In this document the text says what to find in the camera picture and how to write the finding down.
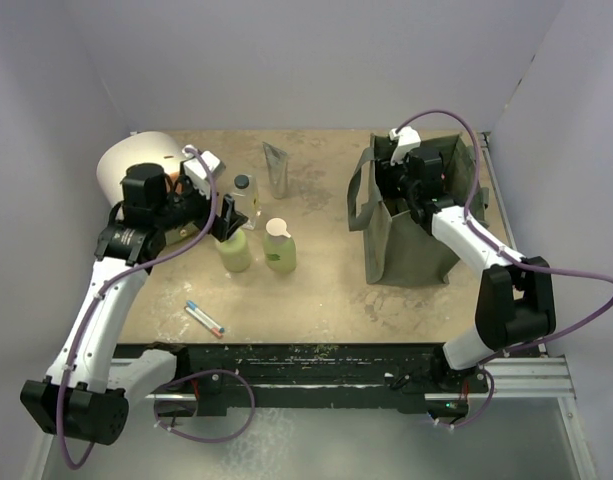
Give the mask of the green canvas bag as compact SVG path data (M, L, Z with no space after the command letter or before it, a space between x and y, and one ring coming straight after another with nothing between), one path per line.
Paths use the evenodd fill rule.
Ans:
M459 257L431 236L431 215L464 205L475 171L474 148L448 135L423 140L406 154L423 160L419 206L380 193L376 161L390 161L394 149L388 137L372 135L348 186L348 226L363 233L366 282L406 288L446 283Z

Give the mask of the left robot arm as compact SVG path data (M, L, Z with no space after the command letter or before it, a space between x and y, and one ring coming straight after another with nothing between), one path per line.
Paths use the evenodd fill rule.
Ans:
M154 343L129 366L112 367L121 330L154 266L168 231L195 224L199 235L232 236L244 217L232 198L218 198L217 162L198 155L171 177L157 163L128 167L100 233L84 303L52 365L40 381L28 380L20 400L41 430L61 444L70 439L111 445L122 433L132 405L151 392L180 392L196 378L189 349Z

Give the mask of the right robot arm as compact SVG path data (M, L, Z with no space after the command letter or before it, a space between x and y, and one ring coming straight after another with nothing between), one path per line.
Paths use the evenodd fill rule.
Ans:
M536 270L548 263L507 247L475 219L448 190L439 150L416 147L396 163L380 159L376 180L387 197L404 201L412 220L480 279L474 326L446 342L443 359L431 366L438 389L453 391L465 381L466 370L482 360L554 332L551 275Z

